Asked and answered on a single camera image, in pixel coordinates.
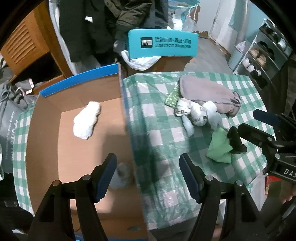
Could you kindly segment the right human hand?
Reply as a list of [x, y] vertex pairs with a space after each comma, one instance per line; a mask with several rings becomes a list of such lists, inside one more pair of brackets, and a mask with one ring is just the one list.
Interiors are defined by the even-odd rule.
[[294, 196], [296, 196], [296, 185], [288, 181], [282, 180], [280, 189], [281, 203], [291, 201]]

